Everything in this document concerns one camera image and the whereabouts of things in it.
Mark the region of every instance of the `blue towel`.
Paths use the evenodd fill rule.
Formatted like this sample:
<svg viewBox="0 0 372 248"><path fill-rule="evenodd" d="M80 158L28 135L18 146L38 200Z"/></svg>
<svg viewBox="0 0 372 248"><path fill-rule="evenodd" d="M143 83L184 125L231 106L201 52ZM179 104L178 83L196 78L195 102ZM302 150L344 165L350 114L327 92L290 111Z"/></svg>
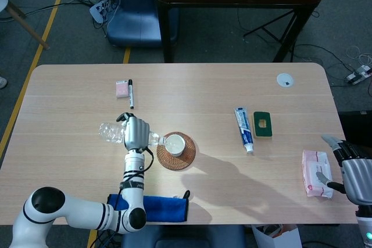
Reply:
<svg viewBox="0 0 372 248"><path fill-rule="evenodd" d="M185 222L187 220L189 191L184 198L144 196L146 220L148 222ZM108 197L108 204L115 206L117 194ZM128 203L120 195L116 210L128 208Z"/></svg>

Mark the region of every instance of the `blue chair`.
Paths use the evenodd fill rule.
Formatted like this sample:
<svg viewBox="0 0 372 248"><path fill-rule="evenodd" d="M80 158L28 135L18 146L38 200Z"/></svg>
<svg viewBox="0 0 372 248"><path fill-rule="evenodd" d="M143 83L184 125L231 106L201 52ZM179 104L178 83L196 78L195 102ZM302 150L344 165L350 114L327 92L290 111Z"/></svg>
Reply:
<svg viewBox="0 0 372 248"><path fill-rule="evenodd" d="M178 36L179 17L178 9L169 11L173 44ZM107 38L113 45L162 46L155 0L120 0L120 6L109 22Z"/></svg>
<svg viewBox="0 0 372 248"><path fill-rule="evenodd" d="M242 225L146 225L123 236L122 248L245 248Z"/></svg>

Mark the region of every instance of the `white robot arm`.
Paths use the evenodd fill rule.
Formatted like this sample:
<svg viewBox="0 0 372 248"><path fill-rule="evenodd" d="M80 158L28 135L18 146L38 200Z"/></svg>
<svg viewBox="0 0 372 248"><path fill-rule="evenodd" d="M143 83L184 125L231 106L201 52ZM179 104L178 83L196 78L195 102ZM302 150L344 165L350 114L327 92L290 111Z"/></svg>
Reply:
<svg viewBox="0 0 372 248"><path fill-rule="evenodd" d="M355 212L366 248L372 248L372 149L353 145L334 136L321 136L332 148L341 167L343 183L328 180L321 172L318 179L330 188L346 194L358 206Z"/></svg>
<svg viewBox="0 0 372 248"><path fill-rule="evenodd" d="M142 229L146 224L144 210L145 157L148 150L149 124L124 113L118 121L126 120L125 157L121 196L129 204L126 210L116 211L109 204L78 199L52 187L36 190L26 200L23 210L13 225L10 248L47 248L45 238L56 218L65 217L74 228L113 230L129 233Z"/></svg>

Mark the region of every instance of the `toothpaste tube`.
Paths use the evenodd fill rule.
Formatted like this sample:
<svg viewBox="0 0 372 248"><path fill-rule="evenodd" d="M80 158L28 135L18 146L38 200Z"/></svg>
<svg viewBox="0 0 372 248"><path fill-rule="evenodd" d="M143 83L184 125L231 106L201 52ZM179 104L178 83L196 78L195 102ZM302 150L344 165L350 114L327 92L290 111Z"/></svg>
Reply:
<svg viewBox="0 0 372 248"><path fill-rule="evenodd" d="M253 152L253 138L251 128L248 122L248 114L245 107L236 107L234 109L235 116L237 117L239 130L242 136L243 145L247 153Z"/></svg>

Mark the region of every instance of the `paper cup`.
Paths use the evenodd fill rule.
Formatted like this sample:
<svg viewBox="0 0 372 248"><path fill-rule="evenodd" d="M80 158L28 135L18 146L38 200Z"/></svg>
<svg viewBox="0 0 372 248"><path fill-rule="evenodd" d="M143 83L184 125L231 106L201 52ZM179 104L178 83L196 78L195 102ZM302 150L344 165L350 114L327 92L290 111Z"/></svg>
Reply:
<svg viewBox="0 0 372 248"><path fill-rule="evenodd" d="M179 135L170 135L166 139L165 149L174 157L179 157L185 149L185 140Z"/></svg>

